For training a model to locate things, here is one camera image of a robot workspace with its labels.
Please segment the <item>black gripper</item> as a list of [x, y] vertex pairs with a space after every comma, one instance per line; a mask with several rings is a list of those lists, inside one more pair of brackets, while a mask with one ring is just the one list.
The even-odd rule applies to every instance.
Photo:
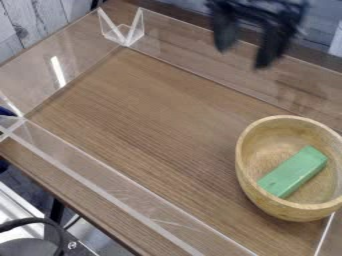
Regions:
[[269, 68], [284, 56], [310, 9], [310, 0], [207, 0], [213, 15], [214, 44], [228, 51], [238, 41], [238, 20], [262, 25], [256, 69]]

